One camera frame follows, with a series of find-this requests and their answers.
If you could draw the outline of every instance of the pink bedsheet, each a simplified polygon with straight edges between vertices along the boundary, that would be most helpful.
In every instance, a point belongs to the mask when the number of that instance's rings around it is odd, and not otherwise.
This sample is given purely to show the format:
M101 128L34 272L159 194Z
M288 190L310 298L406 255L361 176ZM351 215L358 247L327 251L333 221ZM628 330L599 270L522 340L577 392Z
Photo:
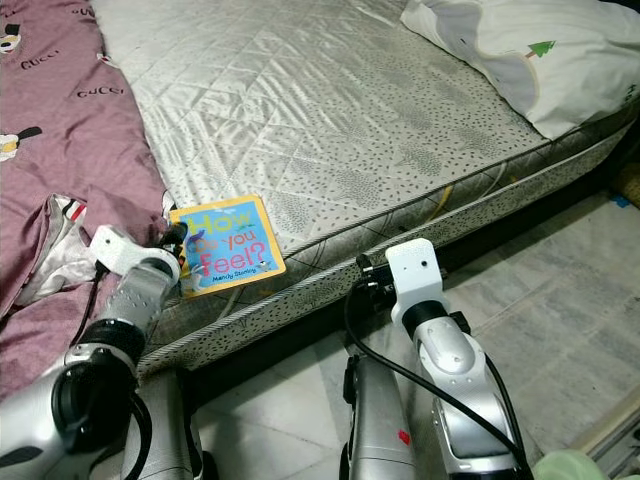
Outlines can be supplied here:
M164 186L89 3L2 0L0 8L1 398L66 349L88 298L88 284L69 286L9 314L43 254L49 197L84 203L89 236L115 224L146 244L163 225ZM99 304L114 283L107 278Z

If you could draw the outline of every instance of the mattress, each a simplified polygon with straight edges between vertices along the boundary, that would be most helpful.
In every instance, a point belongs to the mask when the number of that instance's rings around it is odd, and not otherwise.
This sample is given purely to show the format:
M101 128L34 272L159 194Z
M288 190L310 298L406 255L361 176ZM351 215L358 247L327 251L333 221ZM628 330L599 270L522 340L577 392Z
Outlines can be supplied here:
M442 245L600 163L636 108L555 142L404 28L404 0L93 0L179 207L260 195L287 273L181 302L143 369L195 368L343 296L364 251Z

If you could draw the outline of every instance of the book cover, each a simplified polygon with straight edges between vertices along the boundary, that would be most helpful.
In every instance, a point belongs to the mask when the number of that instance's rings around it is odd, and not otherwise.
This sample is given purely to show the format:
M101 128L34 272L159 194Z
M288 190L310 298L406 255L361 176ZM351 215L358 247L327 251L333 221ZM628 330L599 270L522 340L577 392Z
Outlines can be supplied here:
M286 270L262 200L247 195L172 210L189 226L182 290L193 297L236 287Z

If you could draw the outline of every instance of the children's book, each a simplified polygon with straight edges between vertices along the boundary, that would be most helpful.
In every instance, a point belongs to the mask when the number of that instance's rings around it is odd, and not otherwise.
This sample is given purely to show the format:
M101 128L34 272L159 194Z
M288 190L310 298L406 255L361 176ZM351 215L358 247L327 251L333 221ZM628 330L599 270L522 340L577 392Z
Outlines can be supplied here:
M286 270L262 200L247 195L172 210L184 222L182 290L192 297L236 287Z

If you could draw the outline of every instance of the pillow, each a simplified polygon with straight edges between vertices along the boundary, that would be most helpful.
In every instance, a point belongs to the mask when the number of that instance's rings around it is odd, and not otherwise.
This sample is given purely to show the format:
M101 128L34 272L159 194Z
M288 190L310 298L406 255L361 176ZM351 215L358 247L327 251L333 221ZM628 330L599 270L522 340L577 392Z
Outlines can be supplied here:
M410 0L402 22L482 72L545 137L640 95L640 15L597 0Z

